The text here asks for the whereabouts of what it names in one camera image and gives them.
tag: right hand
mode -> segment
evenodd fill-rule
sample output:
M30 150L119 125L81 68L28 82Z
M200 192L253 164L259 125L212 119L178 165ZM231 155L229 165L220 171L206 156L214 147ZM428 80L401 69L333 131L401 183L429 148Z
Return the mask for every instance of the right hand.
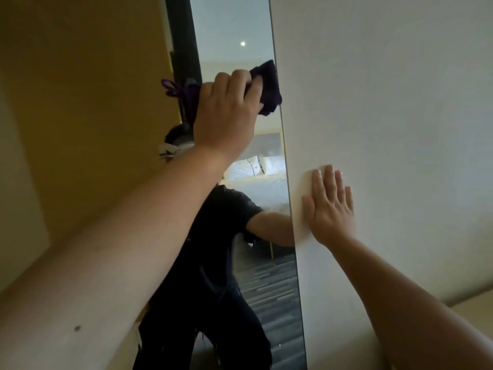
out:
M332 165L314 170L311 176L312 194L303 196L303 211L315 239L330 248L341 240L356 237L353 193L344 187L342 174L334 173Z
M200 90L199 108L193 126L196 146L218 151L231 163L253 138L255 121L262 109L262 77L258 75L245 95L251 76L236 70L230 76L220 72L214 83L204 83Z

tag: mirror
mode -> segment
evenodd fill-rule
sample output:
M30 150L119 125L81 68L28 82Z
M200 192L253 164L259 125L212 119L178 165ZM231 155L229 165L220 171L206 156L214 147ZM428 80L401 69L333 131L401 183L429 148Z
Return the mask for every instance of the mirror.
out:
M162 0L162 6L180 85L274 59L269 0ZM180 127L167 143L193 141ZM252 142L195 218L140 324L144 349L134 369L152 360L146 347L173 368L306 368L293 246L277 108L257 118Z

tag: pillow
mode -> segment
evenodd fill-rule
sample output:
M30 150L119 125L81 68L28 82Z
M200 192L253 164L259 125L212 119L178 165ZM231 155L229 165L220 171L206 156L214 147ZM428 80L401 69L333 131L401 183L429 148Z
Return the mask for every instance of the pillow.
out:
M286 161L284 156L264 157L259 158L260 165L264 174L273 175L286 172Z
M263 174L258 157L250 157L246 160L233 162L224 173L225 180L235 180L244 177L255 177Z

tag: black t-shirt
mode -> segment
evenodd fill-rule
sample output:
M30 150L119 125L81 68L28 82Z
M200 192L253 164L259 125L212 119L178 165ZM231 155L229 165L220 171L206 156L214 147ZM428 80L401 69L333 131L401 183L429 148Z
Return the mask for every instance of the black t-shirt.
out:
M215 186L197 213L175 263L152 297L151 307L170 298L175 303L197 299L207 303L220 298L234 281L233 239L243 233L247 242L257 240L246 224L261 211L244 193Z

